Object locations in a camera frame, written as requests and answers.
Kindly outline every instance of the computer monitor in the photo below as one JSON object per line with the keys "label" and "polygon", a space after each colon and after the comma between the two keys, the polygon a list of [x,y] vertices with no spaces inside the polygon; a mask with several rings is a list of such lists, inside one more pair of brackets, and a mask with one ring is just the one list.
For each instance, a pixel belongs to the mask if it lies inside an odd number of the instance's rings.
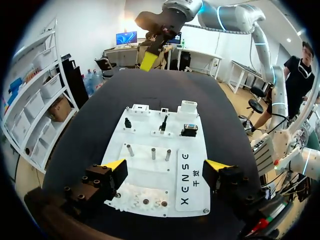
{"label": "computer monitor", "polygon": [[138,42],[138,33],[136,31],[128,31],[115,35],[116,44],[135,44]]}
{"label": "computer monitor", "polygon": [[174,39],[167,41],[169,44],[181,44],[181,32],[179,32]]}

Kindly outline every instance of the white robotic arm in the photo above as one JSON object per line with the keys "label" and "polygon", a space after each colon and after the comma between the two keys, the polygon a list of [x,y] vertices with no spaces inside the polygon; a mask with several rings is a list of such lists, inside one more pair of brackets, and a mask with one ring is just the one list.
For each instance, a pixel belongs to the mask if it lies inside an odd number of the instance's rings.
{"label": "white robotic arm", "polygon": [[[291,170],[317,180],[320,177],[320,167],[318,167],[320,164],[318,164],[316,159],[317,156],[320,156],[320,152],[315,150],[309,151],[307,148],[298,148],[295,149],[294,156],[290,155],[290,153],[298,129],[308,117],[316,100],[320,77],[317,76],[314,81],[308,102],[298,120],[289,129],[285,129],[285,120],[288,116],[286,81],[282,67],[271,65],[268,41],[258,24],[258,22],[266,19],[264,13],[258,7],[248,4],[215,7],[205,0],[167,0],[162,6],[162,10],[163,12],[160,15],[153,13],[151,13],[153,15],[150,15],[148,12],[142,12],[135,20],[143,29],[152,31],[158,35],[154,46],[147,50],[151,55],[154,55],[152,57],[154,60],[156,59],[155,55],[159,54],[159,50],[166,40],[172,39],[180,31],[185,22],[192,21],[197,15],[199,23],[202,26],[200,28],[221,33],[252,34],[261,63],[263,81],[274,85],[272,91],[273,115],[269,127],[272,132],[264,134],[260,139],[251,142],[252,148],[256,149],[254,154],[259,156],[261,154],[260,149],[268,147],[270,153],[272,153],[269,157],[272,159],[271,164],[277,165],[279,170],[287,169],[291,161]],[[266,144],[255,147],[257,146],[256,143],[262,139]],[[273,168],[273,164],[272,166],[268,165],[268,167],[265,167],[265,171],[268,168]]]}

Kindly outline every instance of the white wall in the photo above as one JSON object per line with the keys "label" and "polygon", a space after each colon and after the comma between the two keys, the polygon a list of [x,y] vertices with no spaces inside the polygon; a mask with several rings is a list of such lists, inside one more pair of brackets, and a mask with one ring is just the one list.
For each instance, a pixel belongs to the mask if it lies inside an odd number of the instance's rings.
{"label": "white wall", "polygon": [[278,60],[276,64],[281,67],[284,67],[284,64],[286,63],[286,61],[289,60],[290,57],[291,57],[290,53],[284,48],[284,46],[282,46],[282,44],[280,44]]}
{"label": "white wall", "polygon": [[84,74],[99,69],[95,58],[114,47],[122,31],[126,0],[51,0],[34,17],[20,43],[32,40],[55,16],[60,54],[71,54]]}
{"label": "white wall", "polygon": [[[138,37],[144,38],[147,31],[139,28],[134,19],[142,11],[149,11],[155,14],[160,14],[162,11],[162,4],[165,0],[126,0],[125,3],[125,18],[128,24],[131,26],[132,31],[138,31]],[[200,26],[198,18],[195,17],[193,21],[188,22],[191,25]],[[228,33],[218,33],[213,31],[206,31],[194,27],[184,26],[181,29],[182,38],[185,40],[185,47],[187,49],[196,50],[203,53],[217,54],[224,59],[221,61],[221,67],[218,74],[218,78],[226,81],[229,77],[231,61],[234,60],[245,66],[250,66],[250,43],[251,35],[238,35]],[[266,33],[266,37],[269,43],[271,63],[275,65],[278,59],[279,43],[274,40],[269,34]],[[260,61],[258,53],[254,43],[252,44],[252,63],[256,70],[260,69]],[[203,59],[196,55],[192,55],[191,65],[205,65],[208,63],[208,59]]]}

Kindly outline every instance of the black cabinet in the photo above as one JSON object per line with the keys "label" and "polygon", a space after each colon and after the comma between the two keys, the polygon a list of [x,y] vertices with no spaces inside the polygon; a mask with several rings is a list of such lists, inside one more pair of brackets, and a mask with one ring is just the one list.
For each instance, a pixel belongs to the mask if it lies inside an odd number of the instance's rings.
{"label": "black cabinet", "polygon": [[81,76],[80,67],[76,66],[74,60],[69,59],[64,60],[62,66],[74,101],[78,108],[81,109],[89,97]]}

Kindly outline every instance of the water bottle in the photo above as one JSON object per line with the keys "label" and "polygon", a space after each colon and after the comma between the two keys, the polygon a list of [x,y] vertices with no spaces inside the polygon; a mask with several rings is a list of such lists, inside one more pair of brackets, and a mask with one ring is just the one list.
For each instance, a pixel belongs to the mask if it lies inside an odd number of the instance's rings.
{"label": "water bottle", "polygon": [[93,70],[93,75],[92,75],[92,86],[93,86],[93,91],[97,91],[101,85],[102,85],[102,77],[100,74],[97,72],[97,70]]}
{"label": "water bottle", "polygon": [[88,94],[89,97],[91,97],[94,91],[92,87],[92,73],[90,69],[88,69],[88,73],[85,75],[83,79],[83,83],[84,83],[86,93]]}

